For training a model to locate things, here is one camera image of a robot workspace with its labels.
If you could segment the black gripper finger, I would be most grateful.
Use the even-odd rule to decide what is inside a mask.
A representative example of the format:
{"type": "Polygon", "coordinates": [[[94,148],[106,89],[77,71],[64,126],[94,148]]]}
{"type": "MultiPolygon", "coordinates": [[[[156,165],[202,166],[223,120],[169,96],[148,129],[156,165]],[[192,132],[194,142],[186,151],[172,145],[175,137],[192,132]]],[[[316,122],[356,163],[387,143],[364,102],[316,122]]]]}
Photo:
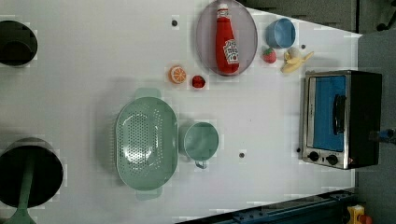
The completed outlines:
{"type": "Polygon", "coordinates": [[[370,132],[369,139],[375,142],[396,144],[396,131],[386,129],[378,132],[370,132]]]}

